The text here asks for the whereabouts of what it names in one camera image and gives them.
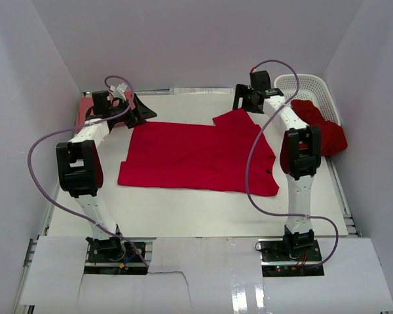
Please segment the bright red t shirt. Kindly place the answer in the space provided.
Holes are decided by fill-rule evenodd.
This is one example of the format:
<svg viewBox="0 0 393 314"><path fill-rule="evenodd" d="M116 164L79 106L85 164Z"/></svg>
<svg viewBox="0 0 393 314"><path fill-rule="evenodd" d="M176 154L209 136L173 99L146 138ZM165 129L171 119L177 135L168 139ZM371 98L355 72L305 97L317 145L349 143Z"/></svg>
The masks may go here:
<svg viewBox="0 0 393 314"><path fill-rule="evenodd" d="M121 186L185 188L276 196L274 152L242 109L212 125L148 122L133 132L117 182Z"/></svg>

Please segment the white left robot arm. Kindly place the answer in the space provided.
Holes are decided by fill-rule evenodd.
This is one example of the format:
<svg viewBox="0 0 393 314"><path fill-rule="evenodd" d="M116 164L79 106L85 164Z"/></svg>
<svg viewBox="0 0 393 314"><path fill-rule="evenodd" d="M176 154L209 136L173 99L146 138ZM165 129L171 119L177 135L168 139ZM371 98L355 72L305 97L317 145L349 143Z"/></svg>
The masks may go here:
<svg viewBox="0 0 393 314"><path fill-rule="evenodd" d="M99 190L103 186L103 169L98 146L116 124L131 129L157 117L133 93L115 95L108 91L92 93L93 106L86 111L84 127L68 142L56 145L56 159L61 189L68 192L92 222L92 237L87 241L102 250L112 261L125 254L125 244L110 217Z"/></svg>

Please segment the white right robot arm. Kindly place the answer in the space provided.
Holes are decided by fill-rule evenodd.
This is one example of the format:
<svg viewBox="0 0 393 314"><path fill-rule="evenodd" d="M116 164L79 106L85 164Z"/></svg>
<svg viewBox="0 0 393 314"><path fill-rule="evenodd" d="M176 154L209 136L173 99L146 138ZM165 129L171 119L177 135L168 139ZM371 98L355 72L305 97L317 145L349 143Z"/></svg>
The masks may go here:
<svg viewBox="0 0 393 314"><path fill-rule="evenodd" d="M265 109L269 119L283 134L280 167L288 182L288 212L284 225L283 254L292 261L299 260L314 245L314 231L310 215L311 188L321 165L321 131L309 126L292 109L283 93L270 84L259 88L238 84L233 109L241 104L244 110L261 113Z"/></svg>

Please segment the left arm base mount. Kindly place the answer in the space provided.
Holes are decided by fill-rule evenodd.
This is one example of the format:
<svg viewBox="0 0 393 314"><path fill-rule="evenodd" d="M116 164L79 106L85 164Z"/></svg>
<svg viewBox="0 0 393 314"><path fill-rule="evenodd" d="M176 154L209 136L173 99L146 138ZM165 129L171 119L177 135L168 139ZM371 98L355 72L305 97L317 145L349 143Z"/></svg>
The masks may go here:
<svg viewBox="0 0 393 314"><path fill-rule="evenodd" d="M123 248L99 252L88 246L84 265L86 275L147 275L147 267L129 243Z"/></svg>

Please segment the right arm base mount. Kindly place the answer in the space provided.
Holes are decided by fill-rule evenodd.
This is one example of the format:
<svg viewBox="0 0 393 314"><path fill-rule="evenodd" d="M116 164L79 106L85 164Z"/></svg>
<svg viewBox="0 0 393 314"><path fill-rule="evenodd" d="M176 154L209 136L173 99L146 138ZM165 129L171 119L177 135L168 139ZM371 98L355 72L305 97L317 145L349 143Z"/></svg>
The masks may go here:
<svg viewBox="0 0 393 314"><path fill-rule="evenodd" d="M324 267L316 266L322 261L318 241L310 248L289 253L283 241L258 241L255 250L260 253L263 277L321 277Z"/></svg>

